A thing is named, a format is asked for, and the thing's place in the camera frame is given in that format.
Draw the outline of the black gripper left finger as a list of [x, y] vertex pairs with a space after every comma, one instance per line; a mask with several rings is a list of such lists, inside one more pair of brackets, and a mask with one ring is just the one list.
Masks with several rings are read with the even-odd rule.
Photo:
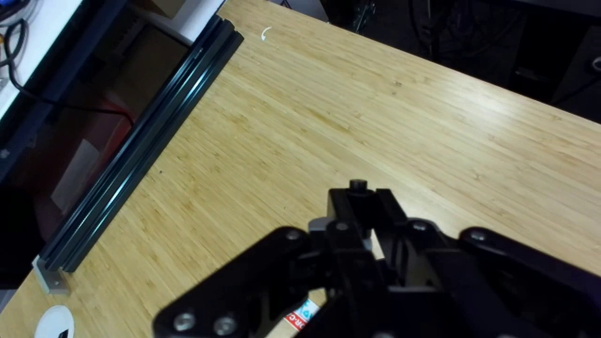
[[289, 268], [307, 230], [283, 224], [163, 305], [153, 338], [260, 338], [300, 305]]

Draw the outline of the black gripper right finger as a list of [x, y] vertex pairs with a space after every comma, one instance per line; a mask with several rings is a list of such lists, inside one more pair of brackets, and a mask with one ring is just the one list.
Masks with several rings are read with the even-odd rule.
[[601, 338], [601, 277], [486, 226], [456, 238], [375, 191], [384, 260], [401, 286], [439, 294], [467, 338]]

